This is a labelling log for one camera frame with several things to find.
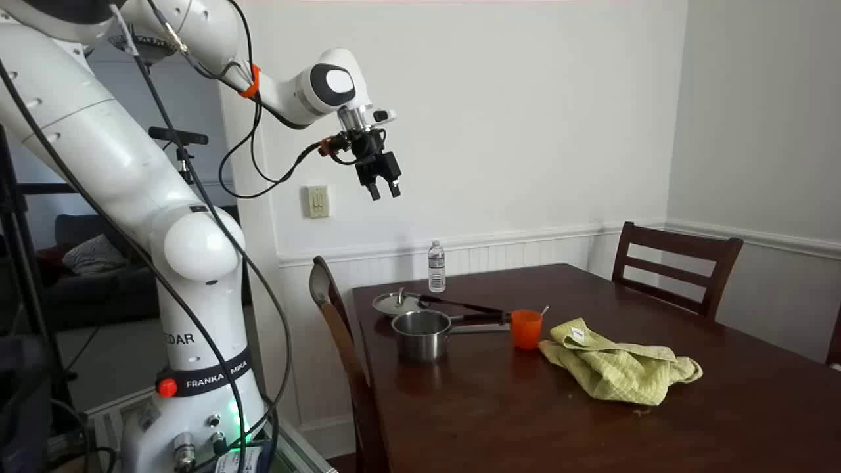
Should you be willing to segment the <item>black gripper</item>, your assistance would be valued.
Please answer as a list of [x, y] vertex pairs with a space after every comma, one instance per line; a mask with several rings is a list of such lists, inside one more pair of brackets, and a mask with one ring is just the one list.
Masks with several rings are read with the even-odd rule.
[[397, 179], [401, 177], [397, 157], [385, 150], [385, 131], [355, 131], [351, 155], [360, 185], [368, 190], [371, 201], [380, 201], [376, 179], [384, 179], [391, 198], [400, 198], [401, 190]]

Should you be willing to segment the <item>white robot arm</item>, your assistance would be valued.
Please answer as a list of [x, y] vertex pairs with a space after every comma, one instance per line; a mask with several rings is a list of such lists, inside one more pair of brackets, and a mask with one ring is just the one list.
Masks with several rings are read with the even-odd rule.
[[0, 16], [2, 130], [126, 234], [157, 278], [167, 366], [151, 416], [126, 423], [124, 468], [247, 468], [267, 407], [241, 315], [250, 267], [241, 228], [176, 171], [94, 76], [86, 51], [117, 30], [128, 52], [142, 42], [182, 52], [289, 130], [337, 117], [341, 131], [318, 150], [346, 154], [368, 192], [397, 192], [400, 167], [380, 130], [385, 114], [371, 104], [355, 55], [328, 51], [293, 79], [276, 83], [253, 62], [236, 0], [0, 0]]

